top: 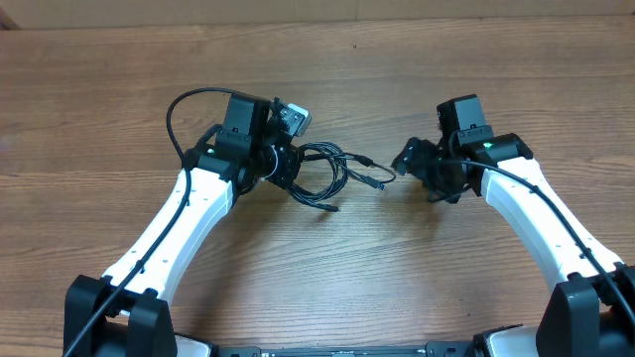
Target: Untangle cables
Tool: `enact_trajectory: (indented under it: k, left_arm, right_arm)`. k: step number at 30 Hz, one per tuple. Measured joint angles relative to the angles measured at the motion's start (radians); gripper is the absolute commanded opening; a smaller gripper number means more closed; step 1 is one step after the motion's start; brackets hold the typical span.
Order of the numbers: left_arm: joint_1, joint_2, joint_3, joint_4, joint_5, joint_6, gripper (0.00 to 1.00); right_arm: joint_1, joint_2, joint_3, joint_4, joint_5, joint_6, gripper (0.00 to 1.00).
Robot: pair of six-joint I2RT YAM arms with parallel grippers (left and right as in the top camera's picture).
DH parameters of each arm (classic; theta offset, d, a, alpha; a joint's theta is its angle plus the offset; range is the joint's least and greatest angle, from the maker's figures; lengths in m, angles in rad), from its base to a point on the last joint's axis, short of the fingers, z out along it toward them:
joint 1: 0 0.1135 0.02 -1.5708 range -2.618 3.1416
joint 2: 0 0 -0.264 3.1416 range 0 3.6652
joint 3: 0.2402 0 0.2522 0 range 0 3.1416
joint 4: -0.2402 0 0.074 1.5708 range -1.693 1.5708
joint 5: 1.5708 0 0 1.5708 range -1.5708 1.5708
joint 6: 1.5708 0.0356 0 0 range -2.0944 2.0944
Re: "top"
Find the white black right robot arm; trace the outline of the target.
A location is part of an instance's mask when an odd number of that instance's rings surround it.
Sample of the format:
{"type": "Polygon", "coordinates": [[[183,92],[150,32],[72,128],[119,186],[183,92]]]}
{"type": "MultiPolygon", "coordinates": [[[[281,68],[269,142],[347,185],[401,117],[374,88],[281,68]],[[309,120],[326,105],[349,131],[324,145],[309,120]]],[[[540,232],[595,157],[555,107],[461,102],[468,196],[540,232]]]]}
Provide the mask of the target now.
{"type": "Polygon", "coordinates": [[[486,330],[471,341],[429,343],[428,356],[631,356],[634,269],[602,245],[551,188],[516,134],[497,135],[477,95],[437,107],[437,143],[413,137],[392,163],[419,179],[429,202],[468,190],[511,226],[550,290],[540,323],[486,330]]]}

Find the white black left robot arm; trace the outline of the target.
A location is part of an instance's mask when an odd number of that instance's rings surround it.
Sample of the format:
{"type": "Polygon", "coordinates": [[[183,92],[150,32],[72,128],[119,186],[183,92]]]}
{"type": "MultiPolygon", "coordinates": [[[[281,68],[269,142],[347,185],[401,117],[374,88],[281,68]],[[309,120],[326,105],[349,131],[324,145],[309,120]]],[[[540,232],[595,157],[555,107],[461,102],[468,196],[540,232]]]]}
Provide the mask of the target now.
{"type": "Polygon", "coordinates": [[[222,123],[188,150],[163,207],[101,278],[80,275],[64,302],[66,356],[213,357],[218,349],[175,331],[170,305],[211,229],[259,181],[286,186],[301,159],[292,146],[311,123],[308,110],[225,89],[222,123]]]}

